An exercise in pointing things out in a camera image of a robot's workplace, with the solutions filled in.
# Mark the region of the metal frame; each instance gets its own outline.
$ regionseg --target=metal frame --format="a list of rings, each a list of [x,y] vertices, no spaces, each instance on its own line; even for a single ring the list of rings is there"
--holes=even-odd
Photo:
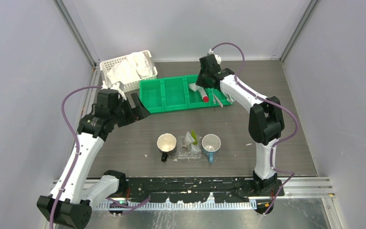
[[[333,199],[326,199],[326,198],[322,199],[322,203],[325,208],[327,219],[329,220],[329,224],[330,224],[331,228],[333,228],[333,229],[344,228],[342,225],[342,222],[340,221],[340,217],[337,212],[337,209],[334,205],[334,201],[336,201],[336,199],[334,199],[334,198]]]
[[[288,54],[290,53],[291,49],[294,46],[294,43],[296,39],[298,38],[299,34],[301,33],[302,29],[304,28],[305,24],[308,22],[309,17],[313,13],[316,4],[319,2],[319,0],[311,0],[308,4],[308,7],[306,8],[304,14],[301,17],[300,22],[298,23],[296,29],[294,30],[293,35],[290,38],[290,41],[288,42],[287,46],[284,49],[283,55],[281,55],[280,61],[284,62]]]
[[[75,25],[75,22],[73,21],[71,15],[69,14],[67,8],[65,7],[62,0],[53,0],[55,5],[58,8],[58,11],[61,13],[62,17],[65,20],[65,23],[67,23],[71,33],[76,39],[76,42],[78,43],[79,47],[82,49],[83,54],[88,59],[89,63],[92,67],[96,66],[96,62],[94,58],[92,57],[91,52],[89,51],[88,47],[86,46],[85,41],[83,40],[81,33],[79,32],[78,28]]]
[[[287,177],[279,177],[278,179],[285,181]],[[83,189],[88,189],[98,181],[99,179],[87,179]],[[293,177],[284,185],[284,191],[285,195],[278,198],[335,198],[332,184],[328,177]],[[266,197],[249,197],[249,199],[266,199]]]

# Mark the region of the cable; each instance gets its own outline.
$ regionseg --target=cable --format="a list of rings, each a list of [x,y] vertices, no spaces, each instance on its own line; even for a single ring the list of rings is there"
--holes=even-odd
[[[121,207],[121,208],[131,208],[131,210],[123,212],[121,214],[122,216],[125,216],[127,214],[130,214],[132,211],[136,210],[137,208],[140,208],[140,207],[144,206],[145,204],[147,204],[151,200],[151,197],[146,198],[143,202],[141,202],[139,205],[134,206],[134,207],[122,205],[122,204],[120,204],[119,202],[115,201],[112,198],[106,198],[106,200],[110,200],[110,201],[113,202],[113,204],[110,204],[110,206],[118,206],[118,207]]]
[[[82,87],[82,88],[79,88],[79,89],[76,89],[75,91],[69,93],[62,101],[62,104],[61,104],[61,112],[62,112],[62,117],[64,118],[65,120],[65,123],[67,124],[69,130],[71,131],[72,133],[72,136],[73,138],[75,139],[75,145],[76,145],[76,153],[75,153],[75,157],[73,158],[73,162],[71,164],[71,167],[67,173],[67,175],[65,176],[65,179],[64,179],[64,182],[62,183],[61,185],[61,188],[60,190],[58,190],[58,194],[57,194],[57,197],[55,198],[55,201],[54,201],[54,204],[52,205],[52,208],[51,208],[51,213],[50,213],[50,229],[54,229],[54,213],[55,213],[55,209],[57,207],[57,204],[58,204],[58,201],[60,200],[60,197],[61,197],[61,194],[62,192],[64,191],[64,188],[68,182],[68,179],[69,177],[71,176],[71,173],[73,171],[73,168],[75,167],[76,165],[76,161],[78,160],[78,156],[79,156],[79,149],[80,149],[80,145],[79,145],[79,140],[78,140],[78,136],[76,135],[76,132],[73,130],[72,128],[72,125],[69,123],[68,121],[68,118],[67,118],[67,115],[65,114],[65,102],[67,101],[67,99],[79,92],[79,91],[82,91],[82,90],[85,90],[85,89],[90,89],[90,88],[102,88],[101,86],[87,86],[87,87]]]
[[[244,89],[246,92],[248,92],[249,94],[251,94],[253,97],[255,97],[256,99],[260,99],[262,100],[263,102],[266,102],[270,105],[273,105],[273,106],[276,106],[282,110],[284,110],[285,112],[287,112],[291,118],[294,120],[295,122],[295,130],[294,132],[290,135],[290,136],[287,136],[283,139],[280,139],[279,141],[275,142],[273,145],[272,145],[272,148],[270,150],[270,166],[273,168],[274,171],[276,171],[277,173],[285,173],[285,174],[291,174],[287,180],[285,180],[282,185],[279,187],[276,195],[274,196],[271,204],[269,205],[269,207],[266,209],[266,211],[263,213],[264,215],[266,215],[266,213],[270,210],[270,208],[272,207],[272,205],[274,204],[275,200],[277,199],[277,196],[278,194],[280,193],[280,191],[283,189],[283,186],[295,175],[295,172],[292,172],[292,171],[284,171],[284,170],[280,170],[280,169],[277,169],[276,167],[274,167],[273,165],[273,151],[274,151],[274,147],[277,146],[278,144],[294,137],[296,135],[296,133],[298,132],[298,129],[299,129],[299,123],[298,123],[298,120],[296,118],[296,116],[290,111],[288,110],[287,108],[281,106],[280,104],[276,104],[274,102],[271,102],[267,99],[264,99],[264,98],[261,98],[261,97],[258,97],[255,93],[253,93],[252,91],[250,91],[249,89],[247,89],[245,86],[243,86],[240,82],[239,82],[239,78],[238,78],[238,74],[242,71],[242,69],[244,68],[244,64],[245,64],[245,55],[244,55],[244,52],[241,50],[241,48],[239,48],[239,46],[237,46],[236,44],[234,43],[230,43],[230,42],[223,42],[223,43],[220,43],[216,46],[214,46],[211,51],[213,51],[215,48],[217,48],[218,46],[221,46],[221,45],[224,45],[224,44],[229,44],[229,45],[232,45],[234,46],[235,48],[237,48],[239,50],[239,52],[241,53],[242,55],[242,64],[241,64],[241,67],[238,69],[238,71],[235,73],[235,81],[236,81],[236,84],[238,84],[238,86],[240,86],[242,89]]]

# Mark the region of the white cloth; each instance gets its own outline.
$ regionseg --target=white cloth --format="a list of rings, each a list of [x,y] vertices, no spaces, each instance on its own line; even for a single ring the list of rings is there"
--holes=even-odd
[[[133,52],[126,60],[116,63],[107,73],[108,86],[121,81],[123,84],[153,76],[153,69],[142,52]]]

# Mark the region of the blue mug handle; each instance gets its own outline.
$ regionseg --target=blue mug handle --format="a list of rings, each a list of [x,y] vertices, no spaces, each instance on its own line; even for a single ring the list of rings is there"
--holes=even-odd
[[[214,162],[214,153],[208,154],[208,160],[210,161],[210,163]]]

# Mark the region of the mug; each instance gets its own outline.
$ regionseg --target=mug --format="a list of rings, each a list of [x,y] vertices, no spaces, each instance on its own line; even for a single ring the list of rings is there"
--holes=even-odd
[[[172,134],[163,134],[159,136],[156,144],[162,153],[161,161],[165,162],[168,155],[176,152],[176,142],[176,138]]]
[[[214,155],[220,151],[221,140],[217,135],[209,134],[203,137],[201,146],[210,163],[214,162]]]

